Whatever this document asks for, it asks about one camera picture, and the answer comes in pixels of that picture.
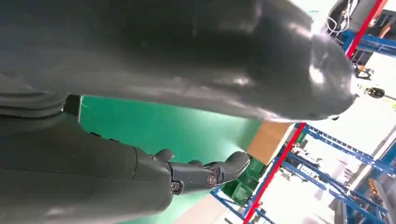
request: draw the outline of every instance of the cable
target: cable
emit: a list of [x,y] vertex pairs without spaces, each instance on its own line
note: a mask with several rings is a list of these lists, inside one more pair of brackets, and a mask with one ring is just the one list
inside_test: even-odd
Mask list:
[[330,30],[329,35],[331,35],[331,34],[333,34],[333,33],[336,33],[336,34],[342,33],[342,32],[344,32],[345,30],[347,30],[347,29],[349,28],[351,6],[352,6],[352,5],[351,5],[351,0],[348,0],[348,5],[347,5],[346,11],[345,11],[345,12],[346,12],[346,26],[345,26],[343,29],[341,29],[341,30],[334,30],[334,29],[331,29],[331,28],[330,28],[330,25],[329,25],[329,22],[328,22],[327,20],[331,20],[331,21],[334,23],[334,28],[336,28],[338,24],[337,24],[337,22],[336,22],[333,18],[331,18],[330,16],[327,17],[326,25],[327,25],[327,29]]

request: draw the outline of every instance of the cardboard box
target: cardboard box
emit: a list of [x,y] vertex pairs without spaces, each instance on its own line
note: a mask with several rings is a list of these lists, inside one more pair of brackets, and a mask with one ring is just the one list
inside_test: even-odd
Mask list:
[[268,165],[281,150],[292,130],[293,125],[290,123],[264,122],[247,153]]

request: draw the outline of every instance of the green floor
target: green floor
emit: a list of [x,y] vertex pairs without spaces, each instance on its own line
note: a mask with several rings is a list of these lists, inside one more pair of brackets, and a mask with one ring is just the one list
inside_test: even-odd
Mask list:
[[[85,97],[81,124],[87,131],[138,146],[149,154],[170,148],[174,161],[206,163],[246,149],[260,122],[181,107]],[[127,223],[173,223],[206,194],[176,196],[162,214]]]

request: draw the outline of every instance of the red pole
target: red pole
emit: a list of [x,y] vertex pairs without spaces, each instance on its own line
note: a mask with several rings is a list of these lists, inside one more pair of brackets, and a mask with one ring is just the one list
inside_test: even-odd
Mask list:
[[274,169],[268,175],[267,182],[264,183],[264,186],[262,187],[261,191],[258,192],[256,200],[253,202],[252,207],[250,207],[250,210],[249,210],[248,214],[246,215],[245,219],[243,220],[243,224],[248,224],[250,222],[250,219],[255,214],[255,209],[257,209],[258,206],[259,206],[260,198],[264,194],[265,189],[268,187],[269,183],[271,183],[272,179],[275,176],[275,173],[278,171],[278,169],[281,166],[283,160],[286,158],[287,153],[289,153],[289,151],[291,150],[291,147],[293,146],[294,142],[296,142],[296,140],[299,137],[300,133],[303,131],[305,125],[306,125],[305,123],[300,124],[300,127],[298,127],[298,129],[294,133],[293,137],[291,138],[290,142],[287,144],[285,150],[281,154],[281,157],[276,162],[276,164],[274,166]]
[[358,47],[361,38],[367,31],[367,28],[368,28],[370,22],[372,21],[374,16],[377,14],[377,11],[380,8],[380,6],[382,5],[383,1],[384,0],[377,0],[377,2],[374,4],[373,8],[371,9],[370,13],[368,13],[366,20],[363,22],[363,25],[361,26],[360,30],[356,34],[354,41],[352,41],[351,46],[349,47],[349,50],[346,53],[347,58],[350,59],[352,57],[352,54],[355,52],[356,48]]

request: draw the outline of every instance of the green crate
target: green crate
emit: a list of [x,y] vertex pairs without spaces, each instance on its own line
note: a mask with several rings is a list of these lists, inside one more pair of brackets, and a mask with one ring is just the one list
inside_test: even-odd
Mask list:
[[267,166],[264,165],[262,162],[258,161],[255,158],[250,159],[250,164],[245,170],[245,174],[248,174],[252,178],[259,180],[262,175],[265,173]]
[[244,206],[252,194],[253,191],[240,182],[231,196],[231,199],[240,206]]
[[231,197],[233,196],[233,194],[234,194],[234,192],[235,192],[237,186],[239,185],[239,183],[240,183],[240,182],[239,182],[238,180],[230,181],[230,182],[224,184],[224,185],[221,187],[221,191],[222,191],[225,195],[227,195],[228,197],[231,198]]
[[243,173],[240,177],[238,177],[237,180],[252,191],[256,189],[257,185],[259,185],[258,180],[254,179],[246,173]]
[[301,134],[298,136],[296,142],[297,142],[298,144],[302,144],[303,141],[304,141],[304,139],[305,139],[305,137],[306,137],[306,135],[307,135],[306,132],[301,132]]

